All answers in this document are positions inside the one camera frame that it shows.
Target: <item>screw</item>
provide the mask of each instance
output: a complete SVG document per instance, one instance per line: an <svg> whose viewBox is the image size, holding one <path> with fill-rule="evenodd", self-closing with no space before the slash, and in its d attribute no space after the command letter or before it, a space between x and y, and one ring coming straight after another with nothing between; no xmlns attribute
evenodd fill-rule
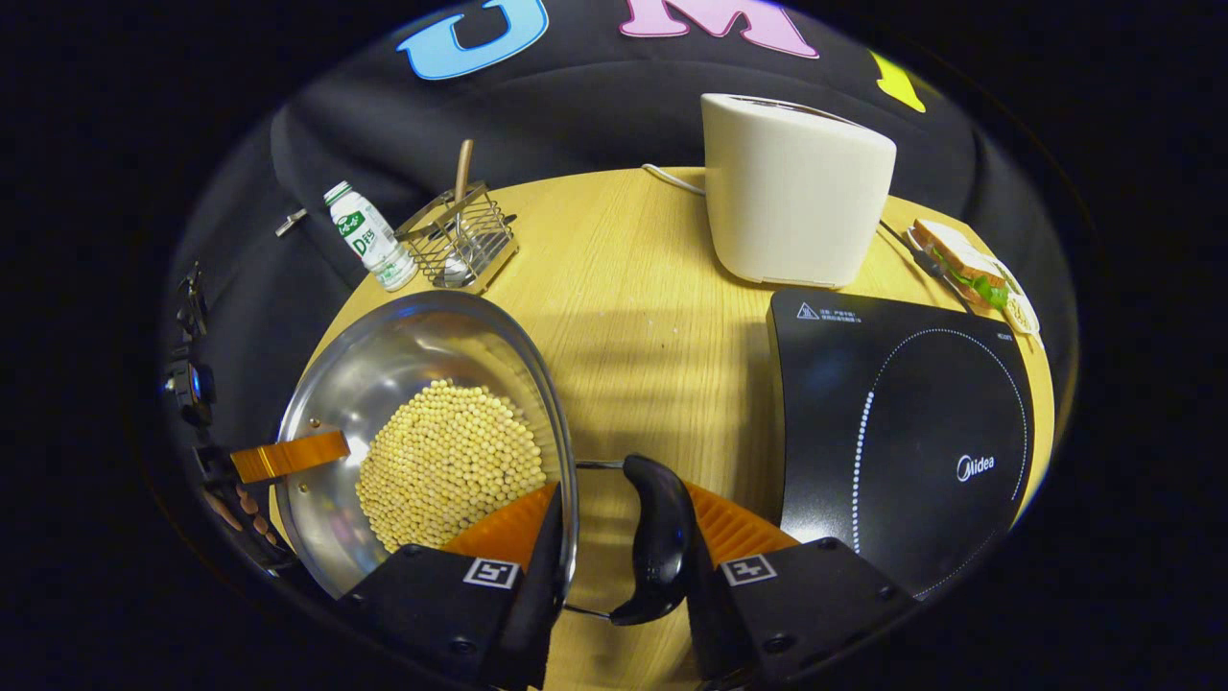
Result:
<svg viewBox="0 0 1228 691"><path fill-rule="evenodd" d="M478 647L464 638L457 638L448 648L458 655L472 655L478 652Z"/></svg>
<svg viewBox="0 0 1228 691"><path fill-rule="evenodd" d="M764 641L764 652L779 655L785 650L792 648L793 643L796 643L796 641L793 639L792 636L788 636L787 633L781 636L775 636L772 638L769 638L768 641Z"/></svg>

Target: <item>blue letter u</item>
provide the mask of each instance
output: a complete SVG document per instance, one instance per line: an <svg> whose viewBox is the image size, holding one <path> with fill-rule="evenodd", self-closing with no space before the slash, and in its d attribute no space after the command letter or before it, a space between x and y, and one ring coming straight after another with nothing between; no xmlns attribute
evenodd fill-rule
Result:
<svg viewBox="0 0 1228 691"><path fill-rule="evenodd" d="M485 45L462 48L454 25L464 15L453 15L410 36L397 50L409 55L409 66L418 76L452 79L511 58L532 45L550 25L542 0L488 0L481 6L499 7L503 12L507 33Z"/></svg>

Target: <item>stainless steel pot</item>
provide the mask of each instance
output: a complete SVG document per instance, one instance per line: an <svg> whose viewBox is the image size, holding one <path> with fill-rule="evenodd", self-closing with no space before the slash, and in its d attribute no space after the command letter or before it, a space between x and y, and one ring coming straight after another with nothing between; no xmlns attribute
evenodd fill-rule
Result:
<svg viewBox="0 0 1228 691"><path fill-rule="evenodd" d="M489 387L524 411L539 441L542 468L548 480L559 481L561 493L562 545L554 579L561 604L575 574L580 530L567 422L524 330L494 303L465 292L419 292L373 309L341 331L303 376L278 442L336 427L351 454L287 475L276 486L286 538L334 598L388 558L359 506L359 468L397 407L431 380L447 378L458 387Z"/></svg>

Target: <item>sandwich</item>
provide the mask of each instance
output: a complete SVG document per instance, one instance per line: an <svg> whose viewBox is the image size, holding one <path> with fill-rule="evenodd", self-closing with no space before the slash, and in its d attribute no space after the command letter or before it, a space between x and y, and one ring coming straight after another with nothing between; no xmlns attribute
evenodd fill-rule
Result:
<svg viewBox="0 0 1228 691"><path fill-rule="evenodd" d="M917 218L909 230L917 248L935 258L952 286L971 304L1005 309L1009 287L997 265L958 230Z"/></svg>

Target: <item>bread slice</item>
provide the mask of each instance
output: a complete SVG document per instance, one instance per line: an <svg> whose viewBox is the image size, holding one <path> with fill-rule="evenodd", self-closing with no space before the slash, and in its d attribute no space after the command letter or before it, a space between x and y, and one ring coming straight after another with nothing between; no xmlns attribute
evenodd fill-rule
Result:
<svg viewBox="0 0 1228 691"><path fill-rule="evenodd" d="M938 249L947 264L959 275L971 280L984 275L993 287L1006 286L1006 276L1002 275L1002 271L987 261L958 230L937 221L916 218L912 221L912 237L921 243L921 247L933 245ZM981 307L990 306L971 285L964 285L954 277L950 279L950 282L969 302Z"/></svg>

